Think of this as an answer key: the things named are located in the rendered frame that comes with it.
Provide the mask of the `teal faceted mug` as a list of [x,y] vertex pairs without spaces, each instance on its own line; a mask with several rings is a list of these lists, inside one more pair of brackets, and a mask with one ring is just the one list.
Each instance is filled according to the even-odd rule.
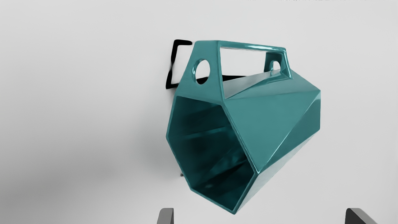
[[[263,72],[224,79],[221,49],[265,51]],[[236,214],[319,131],[320,95],[283,47],[195,42],[166,133],[189,188]]]

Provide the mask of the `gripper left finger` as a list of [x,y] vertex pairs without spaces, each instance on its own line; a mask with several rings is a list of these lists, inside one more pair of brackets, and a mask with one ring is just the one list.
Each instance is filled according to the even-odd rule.
[[174,208],[162,208],[158,215],[157,224],[174,224]]

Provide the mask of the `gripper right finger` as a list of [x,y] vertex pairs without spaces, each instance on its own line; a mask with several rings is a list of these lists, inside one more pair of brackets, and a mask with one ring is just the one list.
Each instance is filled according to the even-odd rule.
[[345,224],[377,224],[377,222],[360,208],[347,208]]

